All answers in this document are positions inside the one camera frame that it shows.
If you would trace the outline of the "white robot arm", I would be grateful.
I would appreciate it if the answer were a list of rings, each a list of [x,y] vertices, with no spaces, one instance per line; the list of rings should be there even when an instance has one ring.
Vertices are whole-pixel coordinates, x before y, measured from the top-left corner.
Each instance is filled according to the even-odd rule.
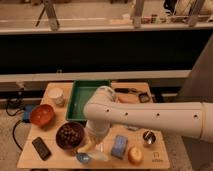
[[[89,136],[87,151],[103,141],[113,123],[174,132],[213,143],[213,103],[117,103],[115,91],[101,86],[85,104],[83,114]]]

